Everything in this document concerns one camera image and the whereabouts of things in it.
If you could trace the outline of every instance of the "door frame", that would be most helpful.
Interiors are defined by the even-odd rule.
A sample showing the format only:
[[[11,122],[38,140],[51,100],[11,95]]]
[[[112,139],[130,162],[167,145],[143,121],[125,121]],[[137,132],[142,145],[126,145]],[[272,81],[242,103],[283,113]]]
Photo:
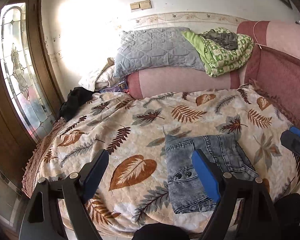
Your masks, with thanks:
[[[64,102],[47,53],[42,24],[41,0],[9,0],[7,4],[26,2],[26,32],[34,71],[52,115],[56,118]],[[36,143],[23,125],[10,99],[0,63],[0,167],[18,188]]]

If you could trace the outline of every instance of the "green folded blanket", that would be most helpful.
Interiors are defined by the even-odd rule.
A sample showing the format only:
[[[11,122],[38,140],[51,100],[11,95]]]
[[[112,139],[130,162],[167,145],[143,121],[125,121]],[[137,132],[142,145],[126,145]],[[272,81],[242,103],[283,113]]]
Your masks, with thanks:
[[[217,33],[231,32],[221,27],[214,30]],[[214,41],[192,31],[184,31],[182,34],[199,52],[206,73],[211,77],[242,67],[250,58],[254,46],[253,39],[244,34],[237,34],[238,48],[234,50],[226,50]]]

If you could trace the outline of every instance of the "wooden door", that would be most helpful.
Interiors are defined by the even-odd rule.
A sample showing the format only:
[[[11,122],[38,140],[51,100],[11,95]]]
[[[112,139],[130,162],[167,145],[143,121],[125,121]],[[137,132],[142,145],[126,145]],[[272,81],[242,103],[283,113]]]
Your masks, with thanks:
[[[0,168],[21,186],[26,163],[52,129],[63,98],[41,36],[40,0],[8,4],[0,17]],[[21,38],[14,36],[18,31]]]

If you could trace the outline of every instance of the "folded jeans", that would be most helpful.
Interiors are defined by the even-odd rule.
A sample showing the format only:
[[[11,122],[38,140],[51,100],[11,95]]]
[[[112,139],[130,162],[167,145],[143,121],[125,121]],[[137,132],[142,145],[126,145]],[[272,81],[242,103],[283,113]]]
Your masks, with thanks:
[[[258,177],[249,159],[235,140],[235,134],[205,135],[191,138],[166,136],[166,162],[169,197],[173,211],[178,213],[206,212],[216,204],[207,196],[192,166],[191,155],[201,149],[210,162],[222,172],[230,172],[237,179]]]

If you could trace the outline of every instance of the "brown bed skirt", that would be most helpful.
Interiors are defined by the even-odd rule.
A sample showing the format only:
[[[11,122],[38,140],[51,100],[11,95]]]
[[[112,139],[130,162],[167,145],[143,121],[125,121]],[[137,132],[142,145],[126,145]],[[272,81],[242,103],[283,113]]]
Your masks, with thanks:
[[[37,168],[40,163],[42,155],[49,148],[50,144],[58,134],[58,132],[66,125],[66,120],[61,118],[54,123],[52,131],[37,145],[33,151],[32,157],[27,163],[26,172],[23,175],[22,191],[28,196],[32,195],[33,180],[36,176]]]

